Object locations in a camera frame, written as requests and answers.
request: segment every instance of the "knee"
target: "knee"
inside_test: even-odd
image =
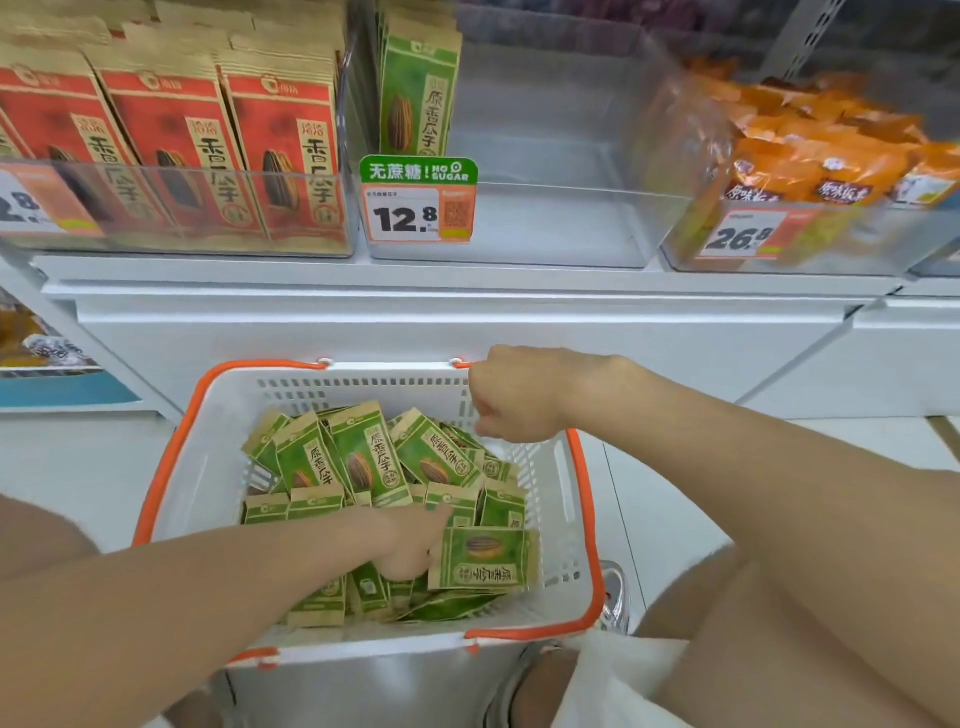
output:
[[[0,580],[99,552],[89,537],[64,517],[0,496]]]

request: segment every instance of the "basket rim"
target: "basket rim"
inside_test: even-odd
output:
[[[467,369],[469,362],[454,360],[450,364],[455,369]],[[143,506],[140,509],[140,516],[137,520],[136,530],[133,534],[133,546],[144,546],[149,544],[154,537],[154,528],[156,518],[160,512],[160,506],[163,504],[164,496],[167,492],[167,486],[173,475],[174,468],[180,459],[180,453],[186,444],[190,431],[204,405],[206,394],[213,382],[221,375],[236,369],[303,369],[322,372],[328,370],[330,363],[321,360],[313,364],[303,361],[292,361],[287,359],[247,359],[228,361],[219,364],[209,370],[197,382],[190,403],[187,405],[186,412],[177,427],[174,434],[167,443],[166,449],[160,458],[156,467],[156,473],[150,483],[147,496],[144,499]],[[587,550],[588,566],[590,580],[593,587],[593,595],[587,611],[579,619],[562,622],[559,624],[550,624],[543,627],[530,627],[518,629],[475,629],[467,630],[464,634],[465,641],[472,641],[477,645],[481,639],[505,640],[512,642],[532,642],[546,640],[550,638],[562,637],[578,632],[586,632],[598,619],[603,611],[603,605],[606,600],[606,587],[603,582],[603,572],[600,567],[600,557],[597,554],[596,547],[596,514],[593,509],[593,492],[590,487],[590,478],[587,470],[587,459],[584,456],[583,446],[580,442],[580,434],[575,429],[566,431],[566,439],[570,446],[570,454],[573,459],[574,474],[577,479],[577,491],[580,496],[581,511],[584,518],[584,542]],[[257,661],[269,660],[276,657],[279,649],[275,647],[257,647],[245,650],[236,655],[231,663],[255,659]]]

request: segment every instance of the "floor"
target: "floor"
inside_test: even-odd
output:
[[[960,471],[923,419],[800,424],[911,466]],[[0,416],[0,493],[63,514],[103,551],[124,548],[172,432],[149,414]],[[584,447],[598,549],[627,572],[636,625],[678,574],[728,539],[646,466],[591,437]]]

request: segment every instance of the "forearm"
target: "forearm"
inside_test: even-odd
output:
[[[0,583],[5,722],[136,726],[298,600],[382,555],[372,509],[222,528]]]
[[[960,669],[960,479],[610,366],[571,422],[674,483],[863,659],[960,721],[943,677]]]

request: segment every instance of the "price number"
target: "price number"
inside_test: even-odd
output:
[[[698,257],[754,257],[788,214],[770,210],[728,212]]]
[[[0,170],[0,232],[66,234],[15,175]]]
[[[440,242],[440,193],[429,187],[366,187],[367,231],[373,242]]]

